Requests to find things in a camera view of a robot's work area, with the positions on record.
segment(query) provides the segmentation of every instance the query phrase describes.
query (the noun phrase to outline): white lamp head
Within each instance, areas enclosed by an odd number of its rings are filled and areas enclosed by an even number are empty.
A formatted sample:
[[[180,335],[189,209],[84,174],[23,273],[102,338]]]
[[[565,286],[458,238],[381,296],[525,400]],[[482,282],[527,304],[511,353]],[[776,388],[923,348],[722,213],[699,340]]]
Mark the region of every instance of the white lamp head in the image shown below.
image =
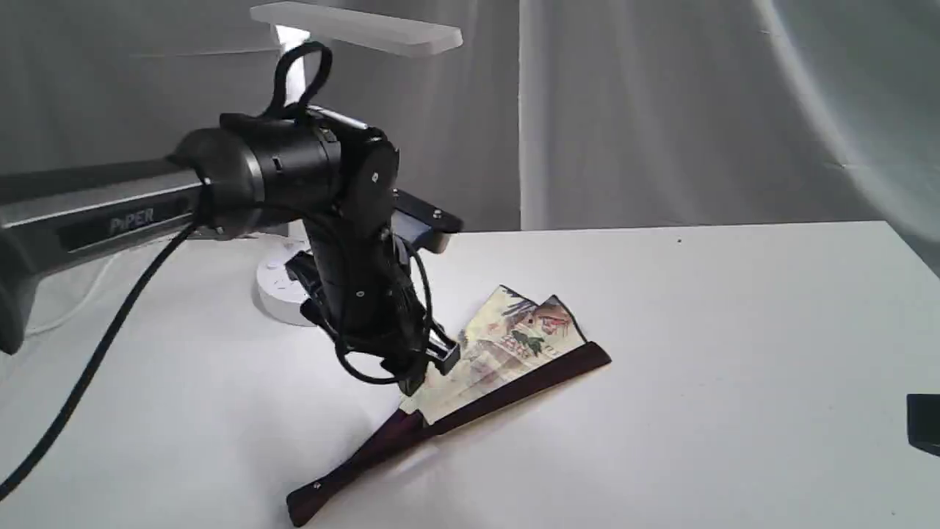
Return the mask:
[[[350,11],[278,2],[251,8],[251,18],[310,32],[397,56],[433,56],[463,44],[460,28]]]

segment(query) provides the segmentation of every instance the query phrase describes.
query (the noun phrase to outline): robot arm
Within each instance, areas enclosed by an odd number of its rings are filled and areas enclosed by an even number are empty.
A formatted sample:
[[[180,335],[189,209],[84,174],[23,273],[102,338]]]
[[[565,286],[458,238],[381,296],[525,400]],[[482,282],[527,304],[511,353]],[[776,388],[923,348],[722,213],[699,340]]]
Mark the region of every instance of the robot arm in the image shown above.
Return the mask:
[[[228,240],[302,216],[312,255],[289,270],[344,366],[349,350],[380,356],[393,376],[378,382],[406,394],[429,361],[449,370],[459,352],[436,324],[441,343],[428,343],[410,257],[443,250],[460,220],[395,189],[399,152],[383,131],[316,106],[266,114],[223,114],[165,159],[0,176],[0,350],[22,344],[49,274],[193,223]]]

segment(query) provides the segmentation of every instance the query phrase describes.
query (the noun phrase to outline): white tabletop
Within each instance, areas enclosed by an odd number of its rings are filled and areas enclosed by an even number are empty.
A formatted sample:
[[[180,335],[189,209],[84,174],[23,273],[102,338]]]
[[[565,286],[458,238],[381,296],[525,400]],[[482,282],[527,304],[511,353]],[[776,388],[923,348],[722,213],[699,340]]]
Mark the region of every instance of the white tabletop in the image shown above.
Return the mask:
[[[284,496],[397,404],[252,304],[270,240],[187,243],[0,527],[290,527]],[[49,424],[155,248],[0,384],[0,474]],[[314,527],[936,527],[940,281],[884,223],[479,233],[427,259],[457,329],[558,294],[613,363],[364,478]]]

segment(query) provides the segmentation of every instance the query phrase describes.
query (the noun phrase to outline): white table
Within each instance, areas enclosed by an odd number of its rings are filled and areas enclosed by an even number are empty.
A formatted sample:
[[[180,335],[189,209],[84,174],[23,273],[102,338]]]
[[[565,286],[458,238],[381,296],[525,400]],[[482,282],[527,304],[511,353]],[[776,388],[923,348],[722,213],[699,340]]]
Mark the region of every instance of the white table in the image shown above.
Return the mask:
[[[397,401],[252,305],[271,244],[187,243],[0,527],[290,527],[285,494]],[[2,475],[154,252],[0,386]],[[450,329],[503,282],[559,294],[614,362],[363,479],[312,526],[940,522],[940,458],[907,445],[904,409],[940,392],[940,281],[884,223],[465,234],[427,262]]]

